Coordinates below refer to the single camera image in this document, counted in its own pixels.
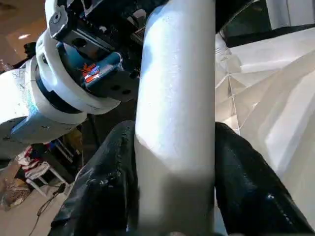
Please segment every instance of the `floor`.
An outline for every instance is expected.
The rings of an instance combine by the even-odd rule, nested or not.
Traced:
[[[55,187],[41,187],[48,196],[56,191]],[[58,213],[61,205],[66,199],[65,194],[59,194],[41,215],[36,229],[31,236],[46,236],[50,231],[50,223]],[[8,212],[0,211],[1,236],[28,236],[32,231],[37,219],[38,209],[47,201],[37,191],[32,193],[19,206]]]

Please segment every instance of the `black cable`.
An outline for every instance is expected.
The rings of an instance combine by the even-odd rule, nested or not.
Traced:
[[[53,193],[53,196],[52,196],[50,199],[48,199],[48,200],[39,208],[39,210],[38,210],[38,212],[37,212],[37,219],[36,219],[36,222],[35,222],[35,224],[34,224],[33,229],[31,230],[29,236],[31,236],[32,233],[34,232],[34,230],[36,229],[36,226],[37,226],[37,224],[38,224],[39,218],[40,218],[40,216],[42,215],[42,213],[47,209],[47,207],[49,206],[49,204],[54,200],[55,197],[57,197],[58,194],[64,192],[64,189],[65,189],[65,184],[63,183],[63,184],[61,184],[60,186],[58,186],[58,189],[57,189],[57,191],[55,191],[55,192]]]

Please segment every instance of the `white cylindrical pole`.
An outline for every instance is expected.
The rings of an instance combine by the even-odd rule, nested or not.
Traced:
[[[170,0],[147,22],[135,134],[140,231],[212,230],[214,8]]]

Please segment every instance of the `white metal bar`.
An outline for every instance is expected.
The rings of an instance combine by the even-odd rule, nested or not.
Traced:
[[[49,170],[50,170],[58,179],[60,179],[60,181],[61,181],[62,183],[66,183],[66,184],[67,184],[67,182],[65,181],[65,179],[64,179],[61,175],[59,175],[58,172],[57,172],[54,168],[50,167]]]
[[[34,183],[32,180],[30,180],[29,178],[26,179],[26,183],[29,183],[34,189],[36,189],[42,196],[44,196],[45,198],[47,198],[46,193],[44,193],[40,187]]]
[[[214,23],[212,0],[170,0],[147,21],[135,137],[140,231],[210,234]]]
[[[45,185],[48,185],[47,181],[43,179],[43,177],[38,177],[38,179]]]

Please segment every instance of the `screw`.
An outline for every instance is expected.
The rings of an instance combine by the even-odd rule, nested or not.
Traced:
[[[54,15],[53,15],[53,23],[57,24],[60,20],[61,17],[61,13],[59,11],[57,11]]]

